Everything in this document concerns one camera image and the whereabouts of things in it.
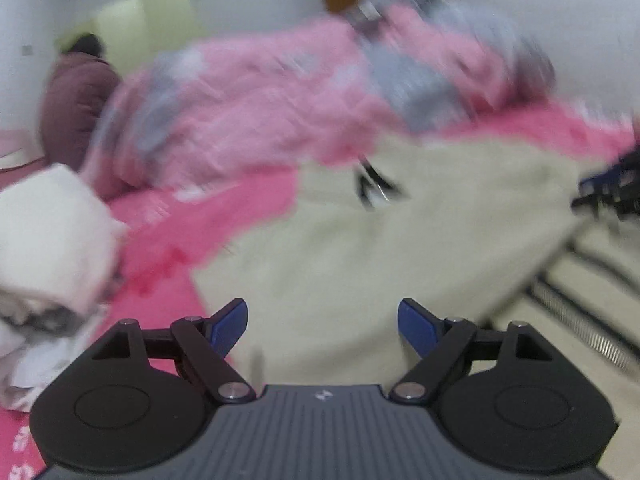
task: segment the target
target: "crumpled comforter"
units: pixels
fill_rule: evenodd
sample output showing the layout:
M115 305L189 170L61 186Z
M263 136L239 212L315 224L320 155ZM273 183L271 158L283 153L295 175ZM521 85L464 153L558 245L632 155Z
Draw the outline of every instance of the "crumpled comforter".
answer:
M373 35L322 16L159 56L112 97L82 177L108 199L351 158L381 130L434 130L544 95L553 82L542 50L490 10L363 2L384 17Z

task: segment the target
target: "person in maroon jacket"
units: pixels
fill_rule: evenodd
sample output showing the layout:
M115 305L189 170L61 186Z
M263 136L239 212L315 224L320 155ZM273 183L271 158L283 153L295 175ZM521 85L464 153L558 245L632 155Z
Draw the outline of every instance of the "person in maroon jacket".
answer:
M102 109L120 84L104 47L85 34L60 56L42 102L40 138L48 164L79 171Z

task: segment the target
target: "white fabric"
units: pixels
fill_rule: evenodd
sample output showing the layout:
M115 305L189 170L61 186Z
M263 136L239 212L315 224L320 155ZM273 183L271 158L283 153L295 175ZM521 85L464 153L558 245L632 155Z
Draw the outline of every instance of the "white fabric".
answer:
M231 357L256 387L389 386L415 359L398 335L402 298L481 317L580 222L569 208L578 164L524 144L428 149L388 138L371 161L407 199L367 211L352 168L305 168L288 218L194 272L210 312L247 300L248 330Z
M578 244L616 262L640 282L640 251L624 240L611 237L603 228L590 229ZM550 268L554 283L580 299L598 316L615 324L640 341L640 301L605 274L593 272L570 255ZM609 399L620 420L620 428L600 463L615 480L640 478L640 384L623 375L599 354L582 343L574 333L547 315L529 300L521 300L500 313L494 321L504 328L510 320L530 322L576 365Z
M63 305L87 316L124 234L69 168L55 165L0 192L0 314L24 323Z
M30 411L43 390L89 346L106 314L107 307L98 306L68 336L25 336L0 322L0 405Z

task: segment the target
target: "beige cloth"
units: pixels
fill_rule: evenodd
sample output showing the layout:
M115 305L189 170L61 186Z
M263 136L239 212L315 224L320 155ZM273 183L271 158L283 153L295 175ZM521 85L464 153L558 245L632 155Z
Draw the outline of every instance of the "beige cloth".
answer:
M598 226L581 236L578 246L615 262L640 282L640 248L630 242L610 236L606 229ZM549 277L579 298L594 314L640 341L638 298L618 282L606 278L606 274L591 269L568 254L550 268ZM495 321L503 328L513 319L530 322L607 396L621 424L601 461L601 468L614 480L640 479L640 384L618 372L532 301L517 301Z
M255 386L391 385L415 361L398 335L402 298L481 317L579 223L569 208L577 163L524 144L389 138L371 161L407 199L368 211L353 168L304 168L288 218L193 273L210 312L247 300L248 330L231 355Z

